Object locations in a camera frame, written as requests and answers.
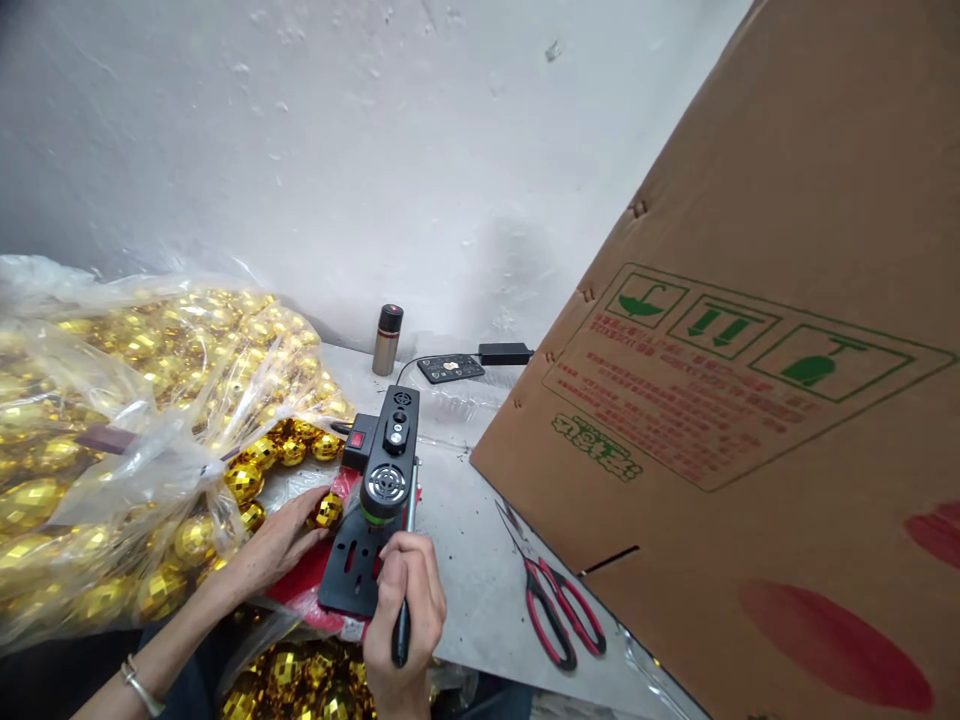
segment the white wall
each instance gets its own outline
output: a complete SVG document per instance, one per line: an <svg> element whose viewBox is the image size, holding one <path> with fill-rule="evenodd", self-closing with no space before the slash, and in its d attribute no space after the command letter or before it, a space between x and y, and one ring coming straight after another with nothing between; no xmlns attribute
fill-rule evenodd
<svg viewBox="0 0 960 720"><path fill-rule="evenodd" d="M748 5L0 0L0 252L533 347Z"/></svg>

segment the thermos cap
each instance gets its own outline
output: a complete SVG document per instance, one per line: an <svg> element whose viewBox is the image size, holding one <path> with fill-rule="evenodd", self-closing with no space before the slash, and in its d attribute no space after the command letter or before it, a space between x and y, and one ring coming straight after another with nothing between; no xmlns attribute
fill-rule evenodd
<svg viewBox="0 0 960 720"><path fill-rule="evenodd" d="M380 322L377 329L383 332L400 332L400 324L403 322L403 308L399 305L384 305L380 308Z"/></svg>

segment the scissors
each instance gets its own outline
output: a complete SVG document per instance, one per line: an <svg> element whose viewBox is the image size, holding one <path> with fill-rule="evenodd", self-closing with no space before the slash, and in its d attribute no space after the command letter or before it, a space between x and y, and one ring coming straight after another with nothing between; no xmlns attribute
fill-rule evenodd
<svg viewBox="0 0 960 720"><path fill-rule="evenodd" d="M573 644L570 642L570 636L560 622L553 601L550 599L547 591L543 589L543 585L537 577L538 570L547 579L550 588L553 590L554 597L556 597L557 602L560 603L563 614L567 616L567 620L570 621L570 626L583 642L587 651L596 657L603 655L607 651L607 639L603 634L603 629L600 627L597 616L593 614L593 610L590 609L590 605L584 600L583 595L581 595L580 591L571 585L563 575L547 564L546 560L535 554L533 547L523 534L523 528L517 521L516 515L513 514L513 509L509 505L506 503L501 505L497 502L497 510L500 511L500 518L503 520L503 524L507 526L507 531L510 533L513 544L517 546L517 550L520 551L520 555L523 557L523 565L527 571L527 611L530 613L530 620L533 623L537 637L540 638L540 644L543 645L543 649L547 651L550 660L561 670L569 672L577 668L577 654L573 649ZM586 616L590 622L595 639L590 637L587 629L583 626L580 617L573 609L573 605L567 597L568 594L570 598L580 606L584 616ZM550 627L553 628L553 634L556 635L557 640L560 641L560 649L563 651L562 657L550 642L549 638L547 638L543 626L540 624L540 618L537 616L536 608L534 607L534 602L538 600L540 601L540 607L543 608L543 614L546 615Z"/></svg>

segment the red scissor handle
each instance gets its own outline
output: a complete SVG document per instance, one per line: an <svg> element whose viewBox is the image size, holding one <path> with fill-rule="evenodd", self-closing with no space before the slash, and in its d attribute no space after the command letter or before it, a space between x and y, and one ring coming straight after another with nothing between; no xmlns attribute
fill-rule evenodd
<svg viewBox="0 0 960 720"><path fill-rule="evenodd" d="M597 616L593 614L593 610L590 609L590 605L584 599L583 595L576 587L571 585L563 575L550 567L543 558L540 558L539 567L549 583L553 586L553 594L557 596L557 602L560 603L563 614L566 615L570 621L570 626L573 628L573 631L580 640L583 641L584 647L587 648L587 651L591 655L597 657L603 655L607 651L607 638L603 634L603 628L600 627L600 621L597 620ZM580 616L577 615L577 612L573 609L573 605L564 594L565 592L570 593L574 601L580 606L580 609L583 610L583 614L590 622L595 637L590 637L587 629L580 621Z"/></svg>
<svg viewBox="0 0 960 720"><path fill-rule="evenodd" d="M573 650L573 645L570 643L570 636L567 635L566 628L560 623L560 618L557 616L557 609L553 606L550 596L547 595L540 581L537 580L537 566L526 558L523 559L523 565L527 570L527 611L530 613L530 621L533 623L533 629L536 631L537 637L540 638L540 644L543 645L543 649L547 651L551 662L558 668L566 670L567 672L576 670L577 655ZM543 630L543 625L540 624L540 617L537 615L537 608L534 604L537 600L540 601L543 614L547 616L550 627L553 628L553 634L557 636L557 640L560 642L560 649L563 650L562 657L550 642L549 638L547 638L547 634Z"/></svg>

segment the finger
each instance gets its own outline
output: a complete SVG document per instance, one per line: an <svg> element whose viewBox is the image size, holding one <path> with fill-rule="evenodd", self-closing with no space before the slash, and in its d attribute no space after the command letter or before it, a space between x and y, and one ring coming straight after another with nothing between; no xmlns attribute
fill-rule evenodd
<svg viewBox="0 0 960 720"><path fill-rule="evenodd" d="M427 577L430 580L430 594L433 596L433 603L437 606L443 615L447 617L447 595L443 591L443 585L440 583L440 570L437 567L437 553L433 547L433 541L424 535L416 535L408 532L395 532L390 536L390 540L380 552L380 557L385 558L387 554L401 550L410 552L417 550L423 553L427 563Z"/></svg>
<svg viewBox="0 0 960 720"><path fill-rule="evenodd" d="M302 525L307 519L307 516L310 514L310 511L316 507L316 504L320 502L320 500L324 495L327 494L327 492L329 492L329 490L329 485L322 485L318 488L307 490L305 493L298 495L280 508L276 515L284 515L285 517L289 515L293 518L293 520L290 522L295 525Z"/></svg>
<svg viewBox="0 0 960 720"><path fill-rule="evenodd" d="M399 553L407 565L407 605L410 608L410 656L416 663L427 662L440 642L443 620L430 593L428 562L418 550Z"/></svg>
<svg viewBox="0 0 960 720"><path fill-rule="evenodd" d="M363 639L363 659L374 667L388 668L393 664L393 626L407 591L407 565L400 553L384 560L378 580L377 610Z"/></svg>
<svg viewBox="0 0 960 720"><path fill-rule="evenodd" d="M293 544L293 547L287 552L287 557L292 557L293 564L296 565L310 548L323 540L328 534L329 531L326 528L311 530Z"/></svg>

